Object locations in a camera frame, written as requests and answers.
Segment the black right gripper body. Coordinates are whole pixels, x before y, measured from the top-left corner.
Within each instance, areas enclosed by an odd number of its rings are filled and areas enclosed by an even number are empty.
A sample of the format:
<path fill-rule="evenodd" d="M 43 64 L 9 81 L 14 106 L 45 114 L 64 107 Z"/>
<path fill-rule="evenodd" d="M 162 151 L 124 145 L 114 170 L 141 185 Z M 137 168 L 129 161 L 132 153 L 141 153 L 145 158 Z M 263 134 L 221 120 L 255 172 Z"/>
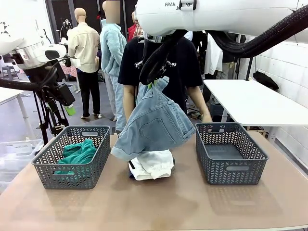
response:
<path fill-rule="evenodd" d="M 152 72 L 157 65 L 159 68 L 162 67 L 170 51 L 186 32 L 186 30 L 174 30 L 171 34 L 162 36 L 151 36 L 144 33 L 144 55 L 146 58 L 144 72 Z"/>

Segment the teal green top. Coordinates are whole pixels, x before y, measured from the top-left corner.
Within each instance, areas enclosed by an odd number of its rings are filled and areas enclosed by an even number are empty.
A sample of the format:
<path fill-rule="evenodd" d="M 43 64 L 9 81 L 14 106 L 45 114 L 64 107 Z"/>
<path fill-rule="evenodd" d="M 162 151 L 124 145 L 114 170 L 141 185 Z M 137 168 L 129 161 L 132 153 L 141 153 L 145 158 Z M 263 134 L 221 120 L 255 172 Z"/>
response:
<path fill-rule="evenodd" d="M 94 157 L 97 148 L 94 146 L 93 141 L 85 139 L 81 143 L 67 145 L 63 150 L 63 158 L 57 164 L 59 165 L 80 165 L 88 164 Z"/>

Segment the light blue denim shorts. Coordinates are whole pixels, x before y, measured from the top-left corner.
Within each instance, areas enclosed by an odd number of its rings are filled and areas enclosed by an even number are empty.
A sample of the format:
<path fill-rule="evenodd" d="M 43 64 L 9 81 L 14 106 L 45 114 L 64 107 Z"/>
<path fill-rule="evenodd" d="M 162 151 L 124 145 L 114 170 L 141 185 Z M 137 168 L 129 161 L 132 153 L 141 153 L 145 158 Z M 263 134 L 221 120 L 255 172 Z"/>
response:
<path fill-rule="evenodd" d="M 183 145 L 196 132 L 185 112 L 163 93 L 169 78 L 139 85 L 136 106 L 119 134 L 111 154 L 130 161 L 144 152 Z"/>

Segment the white shorts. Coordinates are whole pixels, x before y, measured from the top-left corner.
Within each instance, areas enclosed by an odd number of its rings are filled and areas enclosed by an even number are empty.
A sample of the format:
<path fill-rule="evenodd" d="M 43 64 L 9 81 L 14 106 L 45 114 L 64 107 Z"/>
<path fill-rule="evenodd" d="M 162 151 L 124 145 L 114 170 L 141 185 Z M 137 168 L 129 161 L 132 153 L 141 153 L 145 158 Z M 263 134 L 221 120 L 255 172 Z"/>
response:
<path fill-rule="evenodd" d="M 128 162 L 137 181 L 169 178 L 174 165 L 175 159 L 170 150 L 142 152 Z"/>

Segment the person's left forearm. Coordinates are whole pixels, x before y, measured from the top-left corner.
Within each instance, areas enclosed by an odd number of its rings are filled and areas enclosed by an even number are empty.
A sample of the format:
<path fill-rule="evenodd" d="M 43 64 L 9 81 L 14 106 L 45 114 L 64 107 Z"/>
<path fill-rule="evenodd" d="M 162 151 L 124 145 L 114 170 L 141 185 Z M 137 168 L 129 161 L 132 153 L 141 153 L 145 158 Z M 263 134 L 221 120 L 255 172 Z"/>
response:
<path fill-rule="evenodd" d="M 188 87 L 187 92 L 188 92 L 189 97 L 194 102 L 194 104 L 200 110 L 203 118 L 205 118 L 206 116 L 210 116 L 210 111 L 209 111 L 209 109 L 208 109 L 208 107 L 205 103 L 205 100 L 203 98 L 203 95 L 201 93 L 200 88 L 198 86 L 197 87 Z"/>

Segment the person's right forearm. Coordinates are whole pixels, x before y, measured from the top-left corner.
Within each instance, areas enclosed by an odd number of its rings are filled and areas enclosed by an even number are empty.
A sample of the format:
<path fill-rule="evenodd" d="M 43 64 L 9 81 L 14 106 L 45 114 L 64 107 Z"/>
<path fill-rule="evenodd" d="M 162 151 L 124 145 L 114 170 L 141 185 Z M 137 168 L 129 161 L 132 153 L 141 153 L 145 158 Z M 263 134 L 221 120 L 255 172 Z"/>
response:
<path fill-rule="evenodd" d="M 123 106 L 126 120 L 128 121 L 135 107 L 135 87 L 130 85 L 124 86 Z"/>

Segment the red checkered tablecloth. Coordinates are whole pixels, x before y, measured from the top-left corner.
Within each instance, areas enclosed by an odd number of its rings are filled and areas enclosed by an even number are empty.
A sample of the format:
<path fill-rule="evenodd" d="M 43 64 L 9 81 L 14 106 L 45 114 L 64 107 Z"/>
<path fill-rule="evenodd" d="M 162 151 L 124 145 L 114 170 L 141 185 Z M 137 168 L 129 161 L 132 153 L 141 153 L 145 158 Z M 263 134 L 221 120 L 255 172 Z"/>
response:
<path fill-rule="evenodd" d="M 70 75 L 73 77 L 77 77 L 77 69 L 74 66 L 67 67 L 65 65 L 61 65 L 61 68 L 66 75 Z"/>

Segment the person in black t-shirt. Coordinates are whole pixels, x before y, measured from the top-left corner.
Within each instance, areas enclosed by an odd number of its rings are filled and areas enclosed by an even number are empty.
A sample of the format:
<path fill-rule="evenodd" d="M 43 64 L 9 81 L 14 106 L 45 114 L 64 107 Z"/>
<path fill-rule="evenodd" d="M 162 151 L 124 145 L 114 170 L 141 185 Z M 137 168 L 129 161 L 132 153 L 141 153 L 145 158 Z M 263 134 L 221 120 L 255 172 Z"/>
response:
<path fill-rule="evenodd" d="M 141 70 L 135 67 L 135 63 L 143 58 L 144 44 L 133 38 L 125 48 L 121 61 L 118 83 L 128 86 L 139 85 Z M 169 77 L 169 83 L 163 93 L 177 103 L 186 112 L 186 89 L 199 87 L 202 84 L 197 52 L 194 44 L 182 37 L 176 47 L 169 53 L 168 61 L 175 64 L 168 68 L 165 76 Z"/>

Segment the mannequin in plaid hooded shirt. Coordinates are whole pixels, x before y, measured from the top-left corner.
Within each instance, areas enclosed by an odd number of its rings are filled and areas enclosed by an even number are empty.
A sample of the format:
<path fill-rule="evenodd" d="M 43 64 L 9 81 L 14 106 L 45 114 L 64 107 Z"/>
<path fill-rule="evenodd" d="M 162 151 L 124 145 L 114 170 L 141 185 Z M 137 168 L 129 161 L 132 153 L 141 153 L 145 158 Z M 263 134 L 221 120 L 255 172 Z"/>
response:
<path fill-rule="evenodd" d="M 143 29 L 141 28 L 138 22 L 135 23 L 135 31 L 133 34 L 133 38 L 136 38 L 136 37 L 143 37 Z"/>

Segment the mannequin in light blue fleece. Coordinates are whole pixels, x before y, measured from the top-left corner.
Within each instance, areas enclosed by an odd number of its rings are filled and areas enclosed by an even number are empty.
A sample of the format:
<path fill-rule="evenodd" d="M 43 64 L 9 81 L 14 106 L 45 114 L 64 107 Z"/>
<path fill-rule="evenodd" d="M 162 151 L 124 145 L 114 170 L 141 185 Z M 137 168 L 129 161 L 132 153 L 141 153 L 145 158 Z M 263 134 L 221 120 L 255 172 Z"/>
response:
<path fill-rule="evenodd" d="M 102 70 L 108 80 L 111 80 L 116 110 L 115 131 L 119 134 L 125 127 L 127 120 L 124 113 L 123 96 L 124 86 L 118 83 L 121 61 L 126 38 L 121 33 L 120 23 L 120 1 L 105 0 L 102 3 L 105 19 L 102 20 L 102 31 L 100 43 L 102 49 Z"/>

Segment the mannequin in cream jacket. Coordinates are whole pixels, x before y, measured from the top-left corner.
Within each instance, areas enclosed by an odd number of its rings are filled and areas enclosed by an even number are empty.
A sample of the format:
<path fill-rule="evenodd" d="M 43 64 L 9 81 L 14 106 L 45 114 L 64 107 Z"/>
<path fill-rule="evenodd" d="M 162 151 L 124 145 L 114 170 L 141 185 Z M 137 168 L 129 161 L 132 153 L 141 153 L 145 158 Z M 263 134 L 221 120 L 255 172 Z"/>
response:
<path fill-rule="evenodd" d="M 97 57 L 100 36 L 86 23 L 86 11 L 83 8 L 76 8 L 74 14 L 78 25 L 68 31 L 68 54 L 80 60 L 80 66 L 77 67 L 77 79 L 83 103 L 81 118 L 86 119 L 90 116 L 90 98 L 92 98 L 93 115 L 95 118 L 101 118 L 99 58 Z"/>

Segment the mannequin in white shirt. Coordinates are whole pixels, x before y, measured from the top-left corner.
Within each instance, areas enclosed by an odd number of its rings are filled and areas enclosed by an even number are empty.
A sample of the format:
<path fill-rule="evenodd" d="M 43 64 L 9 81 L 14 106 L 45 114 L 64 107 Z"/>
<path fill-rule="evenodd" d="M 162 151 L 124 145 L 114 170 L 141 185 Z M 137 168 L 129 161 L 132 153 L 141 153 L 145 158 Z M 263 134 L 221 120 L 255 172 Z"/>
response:
<path fill-rule="evenodd" d="M 208 33 L 205 55 L 205 74 L 214 75 L 215 71 L 222 71 L 222 60 L 222 49 L 216 44 L 213 37 Z"/>

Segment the grey plastic lattice basket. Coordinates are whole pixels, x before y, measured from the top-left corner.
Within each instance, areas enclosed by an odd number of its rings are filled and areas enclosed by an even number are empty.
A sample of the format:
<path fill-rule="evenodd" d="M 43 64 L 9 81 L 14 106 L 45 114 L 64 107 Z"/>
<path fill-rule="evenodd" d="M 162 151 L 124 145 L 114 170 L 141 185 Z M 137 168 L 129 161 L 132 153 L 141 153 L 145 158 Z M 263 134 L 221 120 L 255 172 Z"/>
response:
<path fill-rule="evenodd" d="M 93 141 L 97 151 L 88 164 L 59 165 L 67 145 Z M 95 187 L 110 154 L 109 126 L 68 126 L 32 160 L 45 189 L 82 189 Z"/>
<path fill-rule="evenodd" d="M 196 153 L 210 185 L 257 185 L 268 155 L 235 122 L 197 123 Z"/>

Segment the clear plastic storage box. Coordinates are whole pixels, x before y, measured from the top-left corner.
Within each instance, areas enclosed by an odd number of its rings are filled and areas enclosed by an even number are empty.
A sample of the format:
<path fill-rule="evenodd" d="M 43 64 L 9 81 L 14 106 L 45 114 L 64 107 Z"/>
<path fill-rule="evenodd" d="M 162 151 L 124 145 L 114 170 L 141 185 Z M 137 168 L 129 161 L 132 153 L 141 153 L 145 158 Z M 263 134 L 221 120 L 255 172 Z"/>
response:
<path fill-rule="evenodd" d="M 43 146 L 43 140 L 0 142 L 0 194 Z"/>

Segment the slim black tripod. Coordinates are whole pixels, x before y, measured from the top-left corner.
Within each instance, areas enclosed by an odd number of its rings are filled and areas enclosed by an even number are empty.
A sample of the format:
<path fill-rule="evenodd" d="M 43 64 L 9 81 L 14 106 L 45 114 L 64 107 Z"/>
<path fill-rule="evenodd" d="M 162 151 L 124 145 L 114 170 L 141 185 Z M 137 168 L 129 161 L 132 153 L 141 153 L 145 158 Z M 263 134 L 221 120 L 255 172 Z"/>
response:
<path fill-rule="evenodd" d="M 246 81 L 248 81 L 249 77 L 250 77 L 250 72 L 251 72 L 251 67 L 252 67 L 253 59 L 254 59 L 253 57 L 251 57 L 249 59 L 248 69 L 247 69 L 246 78 L 245 78 Z"/>

